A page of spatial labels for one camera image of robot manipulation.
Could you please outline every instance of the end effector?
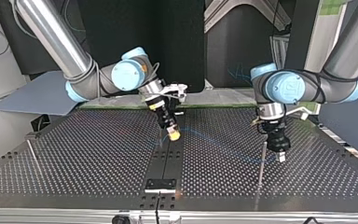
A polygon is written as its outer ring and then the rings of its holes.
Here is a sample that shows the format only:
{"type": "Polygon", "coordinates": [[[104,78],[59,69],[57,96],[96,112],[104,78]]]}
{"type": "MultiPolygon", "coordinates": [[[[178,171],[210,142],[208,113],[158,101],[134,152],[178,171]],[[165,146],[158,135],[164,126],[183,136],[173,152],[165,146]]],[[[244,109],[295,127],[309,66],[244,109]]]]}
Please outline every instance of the end effector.
{"type": "Polygon", "coordinates": [[[112,81],[122,91],[138,89],[145,97],[148,108],[158,116],[161,129],[168,132],[171,141],[180,138],[174,110],[185,101],[187,85],[163,85],[142,48],[133,49],[122,56],[112,69],[112,81]]]}

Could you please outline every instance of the black metal plate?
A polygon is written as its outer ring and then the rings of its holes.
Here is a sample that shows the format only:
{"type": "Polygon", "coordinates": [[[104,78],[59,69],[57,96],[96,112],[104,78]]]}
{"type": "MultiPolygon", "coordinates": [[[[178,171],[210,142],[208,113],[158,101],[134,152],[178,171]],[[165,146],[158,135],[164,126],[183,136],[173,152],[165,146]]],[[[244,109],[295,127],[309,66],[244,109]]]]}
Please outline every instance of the black metal plate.
{"type": "Polygon", "coordinates": [[[149,111],[77,111],[34,142],[37,161],[26,149],[0,166],[0,206],[139,209],[148,166],[162,176],[158,133],[149,111]]]}
{"type": "Polygon", "coordinates": [[[253,108],[188,109],[175,210],[358,212],[358,160],[309,121],[288,120],[287,161],[268,152],[263,187],[257,181],[265,136],[250,123],[253,108]]]}
{"type": "Polygon", "coordinates": [[[358,212],[358,159],[312,123],[289,119],[285,163],[267,155],[253,108],[187,109],[182,138],[164,141],[153,113],[78,111],[34,147],[0,161],[0,207],[358,212]],[[175,194],[145,194],[147,179],[175,194]]]}

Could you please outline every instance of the metal pin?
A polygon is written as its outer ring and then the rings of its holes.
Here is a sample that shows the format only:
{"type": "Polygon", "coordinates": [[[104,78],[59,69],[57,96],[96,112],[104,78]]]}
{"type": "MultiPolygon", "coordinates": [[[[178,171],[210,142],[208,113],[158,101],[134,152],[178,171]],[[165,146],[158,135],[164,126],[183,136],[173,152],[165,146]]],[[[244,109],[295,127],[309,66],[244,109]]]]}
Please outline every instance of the metal pin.
{"type": "Polygon", "coordinates": [[[32,146],[31,140],[30,140],[30,139],[27,139],[27,143],[28,143],[29,149],[31,150],[32,157],[34,158],[34,160],[37,160],[36,154],[34,154],[34,148],[33,148],[33,146],[32,146]]]}
{"type": "Polygon", "coordinates": [[[264,164],[266,162],[266,154],[267,154],[267,142],[263,143],[263,149],[261,151],[261,163],[260,163],[260,173],[258,175],[258,187],[262,186],[263,182],[263,174],[264,174],[264,164]]]}

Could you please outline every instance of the gray panel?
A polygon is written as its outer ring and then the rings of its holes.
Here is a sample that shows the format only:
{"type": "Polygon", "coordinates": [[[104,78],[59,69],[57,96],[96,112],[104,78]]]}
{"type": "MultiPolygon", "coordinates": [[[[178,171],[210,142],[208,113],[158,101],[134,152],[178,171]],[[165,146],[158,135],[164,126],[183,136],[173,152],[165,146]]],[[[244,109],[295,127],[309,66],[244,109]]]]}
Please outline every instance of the gray panel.
{"type": "MultiPolygon", "coordinates": [[[[358,1],[348,4],[344,25],[348,23],[357,4],[358,1]]],[[[323,105],[319,119],[326,127],[358,150],[358,100],[340,105],[323,105]]]]}
{"type": "Polygon", "coordinates": [[[278,163],[268,152],[264,185],[257,187],[265,137],[251,127],[255,111],[188,109],[174,208],[197,211],[358,212],[358,160],[309,121],[289,119],[292,149],[278,163]]]}
{"type": "Polygon", "coordinates": [[[0,110],[63,116],[77,105],[65,90],[62,71],[47,72],[0,101],[0,110]]]}
{"type": "Polygon", "coordinates": [[[146,111],[76,112],[34,142],[37,161],[23,150],[0,166],[0,206],[138,209],[156,122],[146,111]]]}

